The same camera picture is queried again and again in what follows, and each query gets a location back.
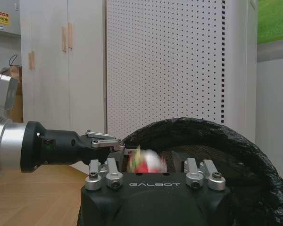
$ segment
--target red object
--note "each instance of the red object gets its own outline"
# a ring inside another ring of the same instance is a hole
[[[148,171],[147,163],[144,162],[134,172],[135,173],[148,173],[149,171]]]

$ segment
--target black cable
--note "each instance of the black cable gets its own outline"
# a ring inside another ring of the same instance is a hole
[[[9,61],[8,61],[8,64],[9,64],[10,67],[11,67],[11,66],[22,67],[21,65],[13,65],[13,62],[16,60],[17,57],[18,57],[18,54],[14,54],[14,55],[11,56],[11,58],[10,58]]]

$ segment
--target wooden floor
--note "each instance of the wooden floor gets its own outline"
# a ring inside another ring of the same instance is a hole
[[[0,226],[75,226],[86,175],[70,166],[0,177]]]

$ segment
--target white wall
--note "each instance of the white wall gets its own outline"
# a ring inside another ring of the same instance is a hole
[[[283,178],[283,59],[258,63],[256,143]]]
[[[15,35],[0,34],[0,70],[9,67],[8,61],[14,54],[18,54],[14,65],[21,65],[21,38]]]

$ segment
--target screw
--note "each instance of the screw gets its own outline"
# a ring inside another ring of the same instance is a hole
[[[112,190],[118,190],[121,187],[121,184],[118,181],[114,181],[111,183]]]
[[[219,173],[219,172],[214,172],[214,173],[212,174],[212,177],[213,177],[213,178],[216,178],[216,179],[220,179],[220,178],[222,177],[222,174]]]
[[[198,181],[193,181],[191,187],[195,190],[200,189],[200,183]]]
[[[94,179],[98,178],[98,173],[97,172],[90,172],[89,173],[89,179]]]

